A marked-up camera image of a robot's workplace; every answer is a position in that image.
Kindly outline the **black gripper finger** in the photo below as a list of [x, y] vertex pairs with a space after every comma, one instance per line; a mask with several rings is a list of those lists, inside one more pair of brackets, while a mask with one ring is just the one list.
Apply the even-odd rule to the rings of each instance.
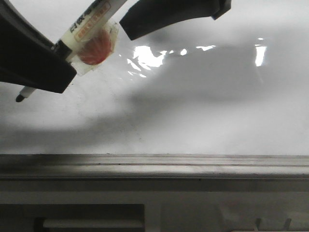
[[52, 46], [8, 0], [0, 2], [1, 82], [63, 93], [77, 72]]
[[231, 9], [231, 0], [139, 0], [120, 20], [130, 40], [189, 19], [216, 20]]

